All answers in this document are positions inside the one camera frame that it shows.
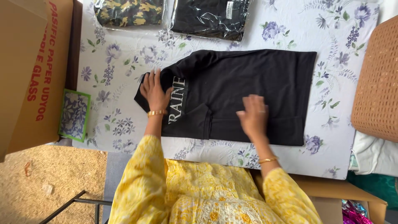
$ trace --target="teal fabric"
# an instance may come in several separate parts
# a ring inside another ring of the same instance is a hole
[[[347,181],[388,203],[387,209],[398,211],[398,178],[381,175],[355,175],[349,171]]]

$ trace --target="camouflage fabric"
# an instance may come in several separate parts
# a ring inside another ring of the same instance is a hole
[[[99,0],[94,5],[98,22],[105,26],[160,24],[163,0]]]

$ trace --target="wicker basket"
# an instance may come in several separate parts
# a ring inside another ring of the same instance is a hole
[[[351,122],[360,132],[398,142],[398,16],[370,37]]]

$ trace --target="packaged black garment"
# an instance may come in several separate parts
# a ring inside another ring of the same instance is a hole
[[[241,41],[249,0],[175,0],[170,30]]]
[[[105,26],[160,24],[163,0],[99,0],[94,5],[98,22]]]
[[[301,146],[316,52],[200,50],[160,73],[173,86],[162,136],[250,142],[236,111],[242,97],[264,96],[271,144]],[[138,90],[135,101],[149,105]]]

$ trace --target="yellow kurta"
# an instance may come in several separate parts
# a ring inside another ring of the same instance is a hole
[[[110,224],[322,223],[281,168],[266,176],[264,200],[244,168],[164,161],[159,139],[144,136],[117,187]]]

